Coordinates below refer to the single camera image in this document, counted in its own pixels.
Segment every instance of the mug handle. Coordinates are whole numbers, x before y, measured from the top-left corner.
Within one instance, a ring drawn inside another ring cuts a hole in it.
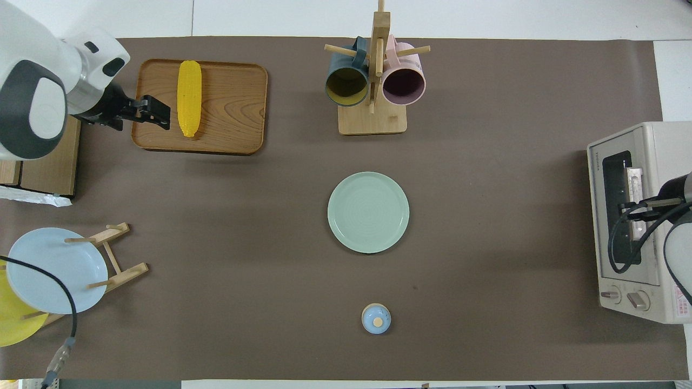
[[[387,53],[387,62],[389,62],[390,67],[401,65],[399,57],[397,57],[397,40],[392,34],[387,38],[387,49],[385,52]]]
[[[365,62],[365,56],[367,55],[367,41],[364,37],[358,36],[352,47],[356,51],[356,56],[353,57],[352,62],[353,67],[360,68]]]

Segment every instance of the wooden mug tree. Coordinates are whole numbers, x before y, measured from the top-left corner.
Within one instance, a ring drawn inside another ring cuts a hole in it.
[[[389,12],[384,11],[384,0],[378,1],[377,11],[372,18],[372,35],[368,50],[369,97],[353,107],[338,107],[339,134],[341,135],[374,135],[400,134],[406,131],[406,106],[388,102],[382,94],[382,68],[385,59],[385,43],[390,34]],[[325,50],[332,53],[346,54],[354,57],[356,51],[331,44],[325,44]],[[430,51],[430,46],[409,48],[397,51],[397,57],[423,54]]]

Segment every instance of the white wall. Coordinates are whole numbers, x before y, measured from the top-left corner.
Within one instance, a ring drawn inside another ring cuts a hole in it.
[[[54,33],[369,36],[376,0],[10,0]],[[685,0],[387,0],[402,37],[692,39]]]

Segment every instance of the toaster oven window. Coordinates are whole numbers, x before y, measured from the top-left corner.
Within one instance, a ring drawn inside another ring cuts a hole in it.
[[[620,218],[618,204],[628,201],[627,172],[626,168],[632,167],[632,154],[629,151],[611,155],[603,159],[603,186],[605,187],[605,211],[608,215],[608,234],[612,233],[612,226]],[[630,229],[620,226],[613,239],[612,252],[616,263],[624,263],[632,255],[632,240]],[[632,264],[641,264],[641,254],[637,254]]]

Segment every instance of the light blue plate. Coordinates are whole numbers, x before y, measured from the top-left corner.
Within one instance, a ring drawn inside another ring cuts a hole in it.
[[[65,238],[82,237],[63,228],[39,228],[22,235],[9,257],[40,267],[58,277],[75,301],[77,312],[96,304],[106,287],[87,285],[108,279],[103,255],[89,242],[65,243]],[[26,304],[51,314],[71,313],[60,286],[49,277],[18,264],[7,264],[7,278],[15,294]]]
[[[371,334],[384,334],[392,324],[392,315],[389,309],[382,304],[374,302],[363,310],[361,315],[363,327]]]
[[[341,181],[329,198],[327,219],[339,242],[359,253],[379,253],[408,226],[408,200],[384,174],[360,172]]]

